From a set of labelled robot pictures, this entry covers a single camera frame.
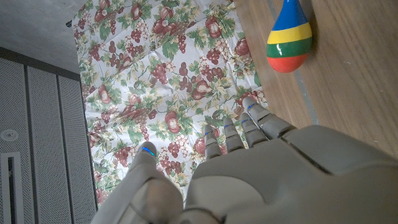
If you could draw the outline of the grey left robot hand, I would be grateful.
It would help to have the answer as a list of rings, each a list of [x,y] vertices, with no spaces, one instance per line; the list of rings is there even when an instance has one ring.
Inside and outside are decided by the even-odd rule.
[[[205,162],[186,196],[140,147],[93,223],[396,223],[397,160],[319,125],[298,129],[251,98],[240,136],[223,121],[226,154],[205,126]]]

